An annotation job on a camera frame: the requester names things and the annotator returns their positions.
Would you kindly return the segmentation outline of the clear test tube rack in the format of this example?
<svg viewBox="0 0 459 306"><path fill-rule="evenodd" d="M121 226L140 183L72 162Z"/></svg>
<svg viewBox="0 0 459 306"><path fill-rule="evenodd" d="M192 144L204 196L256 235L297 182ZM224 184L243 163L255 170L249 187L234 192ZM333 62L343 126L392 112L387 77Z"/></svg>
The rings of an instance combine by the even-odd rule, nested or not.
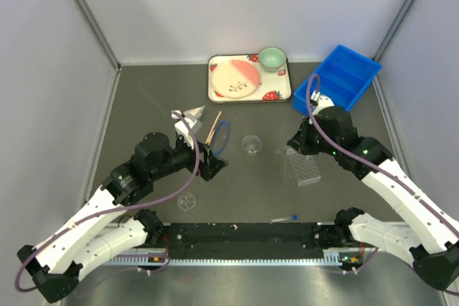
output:
<svg viewBox="0 0 459 306"><path fill-rule="evenodd" d="M301 155L290 146L286 150L286 155L298 186L307 186L320 181L321 174L313 156Z"/></svg>

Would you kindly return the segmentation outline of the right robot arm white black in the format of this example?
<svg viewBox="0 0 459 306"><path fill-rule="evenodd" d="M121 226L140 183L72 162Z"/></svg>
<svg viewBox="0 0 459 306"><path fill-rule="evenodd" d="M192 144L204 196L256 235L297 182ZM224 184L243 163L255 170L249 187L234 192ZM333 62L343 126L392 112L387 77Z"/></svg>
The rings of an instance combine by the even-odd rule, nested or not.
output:
<svg viewBox="0 0 459 306"><path fill-rule="evenodd" d="M383 249L436 290L446 291L458 279L458 221L416 186L377 139L360 136L347 111L335 105L308 108L288 144L305 156L333 157L408 225L403 230L361 209L341 210L334 221L340 244L364 242Z"/></svg>

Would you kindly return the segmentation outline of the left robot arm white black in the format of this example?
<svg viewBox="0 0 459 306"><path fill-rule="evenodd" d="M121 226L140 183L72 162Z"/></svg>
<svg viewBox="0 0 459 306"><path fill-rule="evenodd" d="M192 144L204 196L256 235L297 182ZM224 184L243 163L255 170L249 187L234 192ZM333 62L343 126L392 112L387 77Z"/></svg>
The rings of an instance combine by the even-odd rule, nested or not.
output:
<svg viewBox="0 0 459 306"><path fill-rule="evenodd" d="M163 224L151 207L176 198L187 186L144 203L155 181L184 169L210 181L227 164L197 140L188 144L178 135L172 148L163 133L145 135L131 159L113 169L60 230L17 252L20 270L29 273L33 289L48 303L64 299L103 263L128 249L143 244L152 247L162 240Z"/></svg>

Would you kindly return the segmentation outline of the blue capped test tube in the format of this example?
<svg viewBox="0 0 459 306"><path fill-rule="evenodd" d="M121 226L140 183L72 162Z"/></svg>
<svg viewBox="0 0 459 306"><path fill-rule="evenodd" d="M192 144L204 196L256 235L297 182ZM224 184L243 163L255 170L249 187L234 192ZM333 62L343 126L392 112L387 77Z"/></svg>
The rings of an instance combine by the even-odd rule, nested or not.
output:
<svg viewBox="0 0 459 306"><path fill-rule="evenodd" d="M296 221L298 219L297 215L291 215L291 216L284 216L284 217L278 217L270 220L271 224L274 223L280 223L280 222L285 222L285 221Z"/></svg>

